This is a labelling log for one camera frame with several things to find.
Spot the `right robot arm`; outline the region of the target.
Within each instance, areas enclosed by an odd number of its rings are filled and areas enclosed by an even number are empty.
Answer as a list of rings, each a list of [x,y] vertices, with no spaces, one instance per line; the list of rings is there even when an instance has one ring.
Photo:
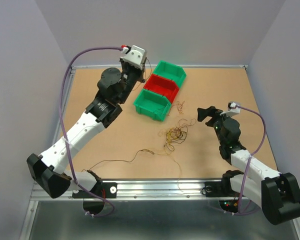
[[[290,172],[281,173],[270,168],[249,152],[240,142],[240,124],[234,119],[241,110],[252,110],[236,102],[229,102],[226,111],[215,106],[197,108],[197,121],[210,118],[205,124],[213,128],[219,142],[221,157],[235,171],[228,170],[220,182],[221,192],[225,195],[238,193],[237,214],[241,210],[242,198],[255,203],[265,218],[278,225],[300,217],[300,187],[297,178]]]

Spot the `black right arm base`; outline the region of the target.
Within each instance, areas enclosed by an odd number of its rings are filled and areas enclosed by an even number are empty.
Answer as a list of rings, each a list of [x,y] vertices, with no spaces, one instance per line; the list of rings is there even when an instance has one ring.
[[[208,198],[237,197],[239,194],[232,190],[230,183],[223,180],[206,181],[201,193]]]

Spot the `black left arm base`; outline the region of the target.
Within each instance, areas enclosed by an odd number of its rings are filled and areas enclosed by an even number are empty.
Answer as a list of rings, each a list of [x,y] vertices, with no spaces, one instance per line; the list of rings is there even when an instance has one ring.
[[[116,182],[102,182],[97,183],[91,190],[91,192],[99,197],[106,199],[115,199],[117,197],[117,186]],[[72,198],[74,199],[87,199],[94,198],[89,193],[84,190],[79,190],[78,193],[72,193]]]

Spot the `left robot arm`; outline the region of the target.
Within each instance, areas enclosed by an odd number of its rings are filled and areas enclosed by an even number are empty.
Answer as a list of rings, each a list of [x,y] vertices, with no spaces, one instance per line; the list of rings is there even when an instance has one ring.
[[[93,171],[66,172],[72,158],[97,134],[101,133],[122,112],[124,104],[137,82],[143,83],[145,63],[120,59],[121,69],[104,70],[97,83],[98,91],[76,123],[50,148],[32,153],[26,160],[33,180],[53,199],[66,191],[84,189],[90,197],[101,193],[101,179]]]

